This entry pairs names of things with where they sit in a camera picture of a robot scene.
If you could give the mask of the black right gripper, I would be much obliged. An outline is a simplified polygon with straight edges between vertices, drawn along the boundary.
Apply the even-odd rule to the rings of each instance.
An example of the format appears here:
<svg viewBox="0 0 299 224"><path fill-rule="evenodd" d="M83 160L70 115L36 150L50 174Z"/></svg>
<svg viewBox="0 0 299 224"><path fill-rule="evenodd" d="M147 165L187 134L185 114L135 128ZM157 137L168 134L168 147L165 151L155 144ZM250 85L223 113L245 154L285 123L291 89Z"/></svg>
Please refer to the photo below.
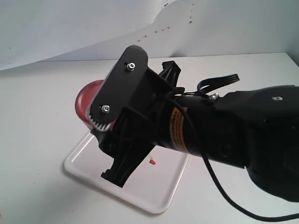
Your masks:
<svg viewBox="0 0 299 224"><path fill-rule="evenodd" d="M169 131L173 106L164 97L175 94L181 69L174 61L163 62L162 68L159 74L147 68L113 130L98 131L99 148L114 159L101 177L120 188L154 146L174 149Z"/></svg>

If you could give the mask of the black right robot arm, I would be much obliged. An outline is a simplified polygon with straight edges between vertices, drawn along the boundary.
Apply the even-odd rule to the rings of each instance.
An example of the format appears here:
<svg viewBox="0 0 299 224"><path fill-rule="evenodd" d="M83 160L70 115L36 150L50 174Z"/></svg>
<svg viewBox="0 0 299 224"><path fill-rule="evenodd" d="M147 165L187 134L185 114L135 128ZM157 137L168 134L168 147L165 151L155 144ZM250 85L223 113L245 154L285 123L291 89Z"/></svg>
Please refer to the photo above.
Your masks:
<svg viewBox="0 0 299 224"><path fill-rule="evenodd" d="M236 74L201 81L196 92L177 87L180 68L164 62L159 74L138 63L118 63L91 111L104 129L114 122L100 149L113 158L102 173L122 187L154 146L245 168L253 183L290 202L299 200L299 89L283 85L209 91L238 81Z"/></svg>

